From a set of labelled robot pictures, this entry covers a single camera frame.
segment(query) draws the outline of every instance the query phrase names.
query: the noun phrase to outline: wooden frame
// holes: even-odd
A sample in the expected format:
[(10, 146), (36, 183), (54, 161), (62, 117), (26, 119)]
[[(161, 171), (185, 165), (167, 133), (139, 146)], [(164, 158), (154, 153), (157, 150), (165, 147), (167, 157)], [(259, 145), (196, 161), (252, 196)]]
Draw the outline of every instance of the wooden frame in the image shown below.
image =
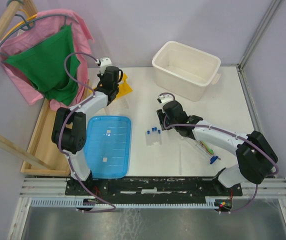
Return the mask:
[[(22, 1), (24, 4), (20, 4), (16, 0), (10, 2), (0, 17), (0, 40), (20, 7), (25, 10), (27, 17), (38, 12), (33, 0)], [(84, 96), (88, 96), (88, 94), (88, 91), (84, 92)], [(70, 174), (70, 168), (64, 155), (51, 142), (55, 115), (56, 113), (50, 110), (50, 102), (45, 99), (27, 150), (0, 135), (0, 148), (24, 160), (21, 168), (22, 173), (42, 176), (68, 176)]]

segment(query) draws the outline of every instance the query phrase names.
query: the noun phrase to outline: wall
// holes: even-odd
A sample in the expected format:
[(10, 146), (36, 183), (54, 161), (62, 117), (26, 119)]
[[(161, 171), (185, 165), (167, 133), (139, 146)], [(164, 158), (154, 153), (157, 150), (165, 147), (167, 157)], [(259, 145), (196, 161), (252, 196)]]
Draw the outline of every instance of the wall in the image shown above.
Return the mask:
[[(0, 0), (0, 16), (6, 1)], [(19, 91), (0, 69), (0, 134), (26, 149), (41, 102), (28, 106)], [(7, 238), (24, 175), (22, 161), (0, 149), (0, 240)]]
[(265, 136), (286, 178), (286, 1), (245, 69)]
[(238, 64), (271, 0), (38, 0), (39, 11), (66, 8), (88, 25), (97, 58), (147, 67), (168, 41)]

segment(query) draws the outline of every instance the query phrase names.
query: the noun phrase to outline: green shirt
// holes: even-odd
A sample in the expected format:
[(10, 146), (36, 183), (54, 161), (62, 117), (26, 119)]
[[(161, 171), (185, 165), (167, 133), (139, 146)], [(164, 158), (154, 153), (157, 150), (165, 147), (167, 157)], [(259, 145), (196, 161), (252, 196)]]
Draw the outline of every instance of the green shirt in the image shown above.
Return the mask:
[[(32, 86), (44, 94), (45, 98), (70, 105), (78, 93), (79, 86), (65, 72), (64, 60), (73, 52), (72, 28), (67, 25), (36, 46), (9, 56), (5, 62), (22, 71)], [(75, 55), (66, 63), (72, 76), (76, 76), (79, 65), (80, 62)]]

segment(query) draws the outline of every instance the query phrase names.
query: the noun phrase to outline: bin handle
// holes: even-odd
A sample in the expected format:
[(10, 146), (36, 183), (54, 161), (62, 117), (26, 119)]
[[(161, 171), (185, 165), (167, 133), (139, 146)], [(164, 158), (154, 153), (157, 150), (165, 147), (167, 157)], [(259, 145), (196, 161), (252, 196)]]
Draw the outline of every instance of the bin handle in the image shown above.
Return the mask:
[(215, 76), (213, 77), (213, 80), (211, 81), (211, 84), (213, 85), (216, 84), (219, 81), (220, 77), (221, 77), (221, 73), (215, 74)]

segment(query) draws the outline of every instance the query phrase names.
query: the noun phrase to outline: gray floor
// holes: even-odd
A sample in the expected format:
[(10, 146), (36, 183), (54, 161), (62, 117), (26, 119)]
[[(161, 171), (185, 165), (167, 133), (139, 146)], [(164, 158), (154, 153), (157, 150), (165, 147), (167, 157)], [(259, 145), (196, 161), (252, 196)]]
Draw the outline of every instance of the gray floor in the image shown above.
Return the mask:
[[(235, 209), (246, 203), (234, 200)], [(79, 213), (31, 207), (25, 240), (286, 240), (278, 200), (256, 200), (246, 210), (219, 215), (209, 209), (118, 209)]]

